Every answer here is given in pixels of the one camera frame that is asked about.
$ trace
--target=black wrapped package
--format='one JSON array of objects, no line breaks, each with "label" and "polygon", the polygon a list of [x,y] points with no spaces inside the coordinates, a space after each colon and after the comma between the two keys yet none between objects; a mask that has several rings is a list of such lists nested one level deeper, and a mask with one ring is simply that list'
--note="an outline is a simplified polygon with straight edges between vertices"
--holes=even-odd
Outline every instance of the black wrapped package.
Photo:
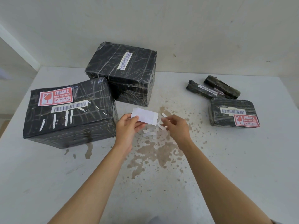
[{"label": "black wrapped package", "polygon": [[226,85],[224,82],[211,75],[205,79],[204,83],[216,90],[221,91],[226,98],[237,99],[241,94],[239,90]]},{"label": "black wrapped package", "polygon": [[189,80],[189,84],[186,87],[187,90],[197,93],[205,98],[212,99],[212,98],[224,98],[224,96],[215,90],[207,88],[206,86],[202,86],[192,80]]},{"label": "black wrapped package", "polygon": [[212,126],[260,127],[252,102],[244,100],[212,98],[209,119]]},{"label": "black wrapped package", "polygon": [[116,101],[147,107],[155,82],[157,51],[102,43],[87,68],[90,79],[105,76]]},{"label": "black wrapped package", "polygon": [[23,138],[67,148],[115,136],[118,120],[105,77],[31,91]]}]

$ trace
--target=fragile sticker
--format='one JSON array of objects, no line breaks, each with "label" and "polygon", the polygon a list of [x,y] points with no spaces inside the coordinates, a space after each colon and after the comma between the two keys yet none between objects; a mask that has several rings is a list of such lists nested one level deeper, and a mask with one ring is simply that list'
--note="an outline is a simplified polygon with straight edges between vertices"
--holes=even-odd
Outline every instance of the fragile sticker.
[{"label": "fragile sticker", "polygon": [[234,115],[236,126],[241,127],[260,127],[259,121],[256,116],[250,115]]},{"label": "fragile sticker", "polygon": [[66,87],[59,90],[41,92],[38,106],[60,105],[71,102],[73,102],[72,87]]}]

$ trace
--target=barcode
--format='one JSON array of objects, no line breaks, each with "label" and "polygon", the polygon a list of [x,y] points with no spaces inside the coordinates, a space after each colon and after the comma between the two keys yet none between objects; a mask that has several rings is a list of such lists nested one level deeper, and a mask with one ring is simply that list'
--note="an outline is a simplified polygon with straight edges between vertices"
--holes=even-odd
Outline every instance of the barcode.
[{"label": "barcode", "polygon": [[218,94],[216,91],[214,91],[214,90],[210,90],[210,89],[208,89],[207,87],[204,87],[204,86],[202,86],[202,85],[198,85],[198,87],[200,87],[200,88],[202,88],[202,89],[204,89],[204,90],[207,90],[207,91],[209,91],[210,93],[215,94],[216,96],[217,96],[217,94]]},{"label": "barcode", "polygon": [[69,109],[86,107],[86,106],[88,106],[88,100],[86,100],[86,101],[78,101],[78,102],[71,103],[71,104],[68,104],[68,105],[54,106],[51,109],[51,113],[54,113],[54,112],[63,112],[63,111],[67,111]]},{"label": "barcode", "polygon": [[246,111],[242,109],[220,108],[220,113],[246,115]]},{"label": "barcode", "polygon": [[125,55],[123,56],[121,62],[119,63],[117,69],[125,70],[125,68],[126,68],[126,66],[127,66],[127,64],[128,64],[128,62],[129,62],[132,55],[133,55],[132,53],[126,52]]}]

